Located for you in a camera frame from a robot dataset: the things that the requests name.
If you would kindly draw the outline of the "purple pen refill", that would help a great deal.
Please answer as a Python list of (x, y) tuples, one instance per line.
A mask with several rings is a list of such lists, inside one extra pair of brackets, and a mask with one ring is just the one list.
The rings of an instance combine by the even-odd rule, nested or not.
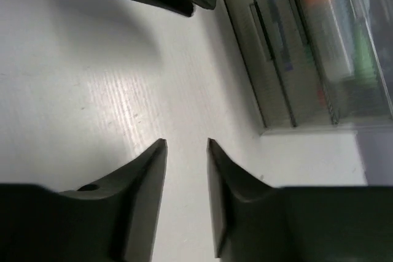
[(284, 32), (284, 27), (282, 25), (282, 20), (280, 17), (279, 9), (276, 0), (267, 0), (268, 6), (271, 14), (271, 18), (274, 25), (274, 31), (276, 39), (278, 42), (278, 48), (281, 54), (282, 61), (284, 63), (284, 70), (286, 72), (292, 71), (294, 69), (292, 62), (290, 60), (290, 53), (286, 42), (286, 35)]

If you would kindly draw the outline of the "clear plastic drawer organizer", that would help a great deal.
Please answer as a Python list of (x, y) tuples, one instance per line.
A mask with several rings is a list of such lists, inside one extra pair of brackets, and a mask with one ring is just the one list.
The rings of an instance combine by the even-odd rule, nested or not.
[(276, 0), (290, 60), (286, 72), (267, 0), (224, 0), (259, 112), (259, 133), (392, 126), (392, 0), (335, 0), (351, 58), (363, 23), (378, 84), (325, 76), (302, 0)]

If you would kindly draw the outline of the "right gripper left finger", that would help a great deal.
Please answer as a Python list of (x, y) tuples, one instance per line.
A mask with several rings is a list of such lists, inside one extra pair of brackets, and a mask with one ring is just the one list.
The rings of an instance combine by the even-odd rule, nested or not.
[(150, 261), (167, 143), (156, 140), (110, 174), (59, 194), (66, 221), (58, 261)]

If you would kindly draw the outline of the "green highlighter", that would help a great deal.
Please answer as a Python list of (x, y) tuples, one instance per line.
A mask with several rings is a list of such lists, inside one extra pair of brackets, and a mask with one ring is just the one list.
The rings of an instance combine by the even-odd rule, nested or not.
[(352, 63), (354, 72), (348, 81), (354, 82), (362, 87), (374, 88), (378, 84), (375, 70), (375, 57), (370, 45), (370, 39), (366, 36), (363, 23), (353, 25), (354, 54)]

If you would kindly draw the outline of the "orange highlighter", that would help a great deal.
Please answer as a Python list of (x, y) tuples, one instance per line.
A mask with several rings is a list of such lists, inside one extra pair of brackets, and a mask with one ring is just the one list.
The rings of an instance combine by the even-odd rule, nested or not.
[(335, 0), (302, 0), (313, 44), (325, 76), (339, 82), (354, 74), (351, 51), (341, 29)]

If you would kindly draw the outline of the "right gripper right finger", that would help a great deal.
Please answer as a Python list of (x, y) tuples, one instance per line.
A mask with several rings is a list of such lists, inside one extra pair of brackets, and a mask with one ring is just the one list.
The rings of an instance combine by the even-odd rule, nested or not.
[(279, 258), (279, 196), (208, 140), (208, 185), (215, 256)]

